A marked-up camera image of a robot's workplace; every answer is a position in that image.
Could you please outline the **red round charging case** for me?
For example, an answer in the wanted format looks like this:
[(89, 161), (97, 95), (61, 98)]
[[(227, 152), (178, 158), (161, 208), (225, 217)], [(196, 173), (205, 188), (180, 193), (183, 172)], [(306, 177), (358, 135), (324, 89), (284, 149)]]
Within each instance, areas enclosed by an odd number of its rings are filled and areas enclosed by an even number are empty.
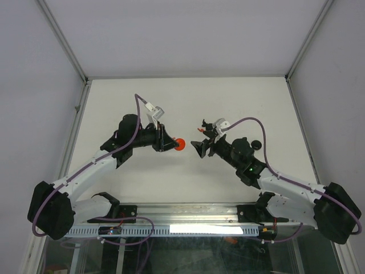
[(175, 150), (176, 151), (182, 151), (185, 148), (185, 146), (186, 146), (185, 140), (182, 139), (182, 138), (177, 138), (177, 139), (175, 139), (175, 141), (178, 144), (178, 146), (175, 147)]

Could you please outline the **black round charging case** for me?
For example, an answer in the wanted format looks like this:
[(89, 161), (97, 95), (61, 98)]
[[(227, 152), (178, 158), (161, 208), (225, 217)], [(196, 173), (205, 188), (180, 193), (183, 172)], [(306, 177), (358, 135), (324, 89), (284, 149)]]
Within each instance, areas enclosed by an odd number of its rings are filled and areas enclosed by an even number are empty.
[(262, 143), (259, 140), (253, 140), (251, 142), (251, 147), (252, 149), (258, 151), (262, 148)]

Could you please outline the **black earbud with case lid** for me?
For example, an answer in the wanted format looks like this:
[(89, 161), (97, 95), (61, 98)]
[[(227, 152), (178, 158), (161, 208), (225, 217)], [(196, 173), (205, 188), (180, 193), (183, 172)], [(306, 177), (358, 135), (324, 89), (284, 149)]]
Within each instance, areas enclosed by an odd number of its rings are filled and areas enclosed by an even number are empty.
[(213, 129), (213, 124), (212, 123), (207, 123), (204, 119), (202, 120), (202, 129), (204, 129), (205, 131), (211, 131)]

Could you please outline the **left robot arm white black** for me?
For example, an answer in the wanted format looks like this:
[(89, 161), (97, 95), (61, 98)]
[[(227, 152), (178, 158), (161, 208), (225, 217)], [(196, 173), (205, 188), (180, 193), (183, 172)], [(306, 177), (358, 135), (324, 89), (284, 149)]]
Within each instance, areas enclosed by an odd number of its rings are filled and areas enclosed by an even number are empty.
[(170, 137), (160, 122), (143, 127), (138, 115), (125, 115), (118, 129), (84, 167), (53, 183), (42, 181), (35, 186), (27, 214), (34, 235), (59, 240), (75, 224), (89, 220), (111, 222), (120, 217), (119, 200), (107, 192), (86, 200), (80, 200), (80, 196), (125, 163), (134, 149), (142, 147), (152, 147), (156, 152), (181, 150), (184, 141)]

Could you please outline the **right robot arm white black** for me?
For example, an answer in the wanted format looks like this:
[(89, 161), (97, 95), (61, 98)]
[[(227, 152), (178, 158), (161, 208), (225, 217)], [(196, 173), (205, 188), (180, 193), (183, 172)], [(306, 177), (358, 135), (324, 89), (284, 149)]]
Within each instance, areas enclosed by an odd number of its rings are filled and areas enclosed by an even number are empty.
[(354, 234), (362, 213), (341, 185), (323, 186), (288, 178), (258, 160), (246, 137), (228, 143), (215, 130), (203, 133), (206, 139), (191, 142), (199, 156), (219, 156), (235, 169), (243, 184), (261, 191), (253, 221), (295, 220), (318, 229), (337, 244), (345, 244)]

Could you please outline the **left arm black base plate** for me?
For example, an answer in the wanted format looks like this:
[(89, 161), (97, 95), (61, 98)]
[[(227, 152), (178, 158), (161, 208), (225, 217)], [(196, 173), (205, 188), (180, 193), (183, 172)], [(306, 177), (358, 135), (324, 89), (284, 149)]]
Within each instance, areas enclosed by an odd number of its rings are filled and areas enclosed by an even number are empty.
[(87, 223), (120, 223), (122, 218), (137, 216), (137, 205), (120, 204), (116, 215), (106, 215), (106, 220), (99, 220), (98, 218), (87, 220)]

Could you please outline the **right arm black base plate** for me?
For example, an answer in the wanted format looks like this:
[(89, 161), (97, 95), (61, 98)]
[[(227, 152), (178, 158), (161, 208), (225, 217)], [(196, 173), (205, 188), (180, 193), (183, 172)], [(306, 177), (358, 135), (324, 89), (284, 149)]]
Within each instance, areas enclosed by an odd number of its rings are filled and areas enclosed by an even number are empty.
[(236, 206), (237, 217), (239, 223), (274, 223), (276, 220), (278, 223), (287, 223), (288, 218), (274, 217), (268, 212), (267, 205), (259, 203), (241, 204)]

